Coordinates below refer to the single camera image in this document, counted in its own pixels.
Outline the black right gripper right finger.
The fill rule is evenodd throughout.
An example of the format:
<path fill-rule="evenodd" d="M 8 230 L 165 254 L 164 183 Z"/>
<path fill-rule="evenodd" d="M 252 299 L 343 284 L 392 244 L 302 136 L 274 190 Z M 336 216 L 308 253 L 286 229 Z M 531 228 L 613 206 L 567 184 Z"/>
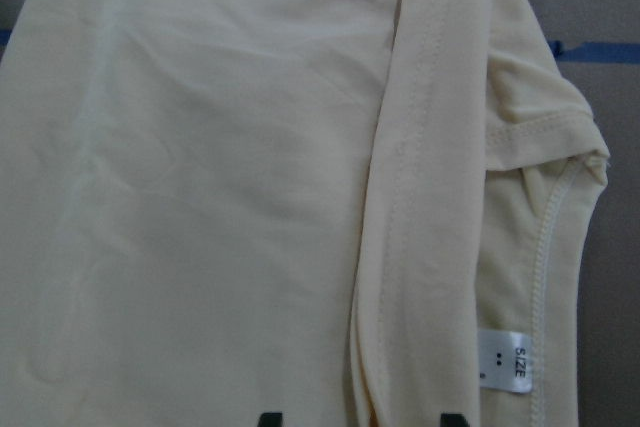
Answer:
<path fill-rule="evenodd" d="M 468 427 L 468 421 L 464 414 L 444 412 L 440 415 L 440 427 Z"/>

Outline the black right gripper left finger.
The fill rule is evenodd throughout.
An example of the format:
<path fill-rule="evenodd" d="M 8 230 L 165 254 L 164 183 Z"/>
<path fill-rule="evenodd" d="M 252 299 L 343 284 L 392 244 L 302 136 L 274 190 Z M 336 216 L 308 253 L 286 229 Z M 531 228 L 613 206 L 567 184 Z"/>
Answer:
<path fill-rule="evenodd" d="M 257 427 L 283 427 L 284 414 L 280 411 L 268 411 L 259 415 Z"/>

